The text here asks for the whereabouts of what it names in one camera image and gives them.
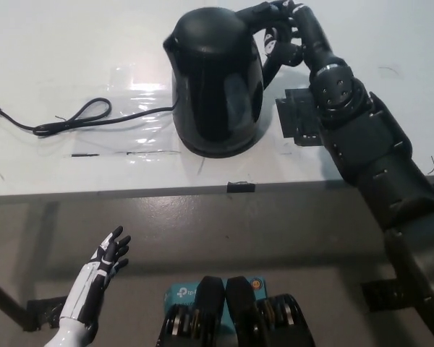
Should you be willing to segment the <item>white and black right hand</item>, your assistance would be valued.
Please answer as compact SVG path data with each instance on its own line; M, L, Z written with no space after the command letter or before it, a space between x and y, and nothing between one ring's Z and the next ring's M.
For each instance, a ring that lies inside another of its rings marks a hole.
M352 78L349 65L333 53L318 19L306 4L294 1L270 1L255 11L262 16L260 28L265 31L267 57L263 71L276 75L281 66L296 67L301 63L310 71L311 80L321 76Z

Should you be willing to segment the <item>white and black left hand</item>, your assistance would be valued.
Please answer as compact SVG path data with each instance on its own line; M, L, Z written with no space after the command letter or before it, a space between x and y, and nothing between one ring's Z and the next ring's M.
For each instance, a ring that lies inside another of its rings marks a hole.
M117 227L96 248L84 264L69 292L60 318L72 319L90 327L98 320L104 294L111 279L129 263L130 236L122 236L124 228Z

